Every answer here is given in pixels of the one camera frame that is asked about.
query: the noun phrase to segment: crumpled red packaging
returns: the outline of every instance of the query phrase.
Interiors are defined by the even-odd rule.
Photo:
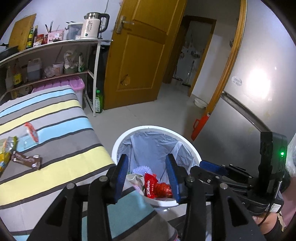
[[[154,175],[149,173],[145,173],[145,189],[146,196],[149,198],[172,198],[172,190],[169,184],[166,183],[158,183],[158,180]]]

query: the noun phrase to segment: human hand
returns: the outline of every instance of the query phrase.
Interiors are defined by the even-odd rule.
[[[262,213],[260,216],[253,216],[253,220],[258,225],[264,219],[265,215],[266,215],[266,212]],[[261,226],[259,227],[261,233],[266,234],[270,232],[274,228],[276,221],[277,221],[277,214],[269,213],[264,223],[261,224]]]

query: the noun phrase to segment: pink storage bin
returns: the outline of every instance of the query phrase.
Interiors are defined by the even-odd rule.
[[[75,94],[77,95],[78,101],[82,107],[82,96],[83,96],[83,89],[85,87],[85,84],[81,78],[78,76],[72,77],[69,79],[59,79],[55,80],[53,82],[48,82],[46,84],[41,84],[37,86],[36,88],[33,89],[32,93],[44,90],[44,89],[49,89],[52,87],[57,87],[57,86],[65,86],[69,85],[72,87],[72,89],[75,91]]]

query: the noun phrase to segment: trash can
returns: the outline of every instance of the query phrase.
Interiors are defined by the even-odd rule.
[[[117,164],[122,154],[129,158],[128,171],[138,166],[148,166],[160,183],[169,184],[165,169],[165,158],[172,153],[178,165],[189,173],[192,166],[201,162],[194,146],[183,136],[160,126],[138,126],[124,132],[112,149],[112,160]],[[143,197],[154,207],[169,208],[178,206],[175,199],[151,199]]]

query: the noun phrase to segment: kettle handle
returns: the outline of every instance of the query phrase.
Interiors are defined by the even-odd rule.
[[[99,30],[98,33],[102,33],[102,32],[104,32],[104,31],[107,29],[108,24],[109,24],[109,18],[110,18],[110,15],[107,14],[107,13],[101,13],[101,14],[100,14],[100,19],[101,19],[101,18],[106,18],[106,23],[105,23],[104,28],[103,28],[102,30]]]

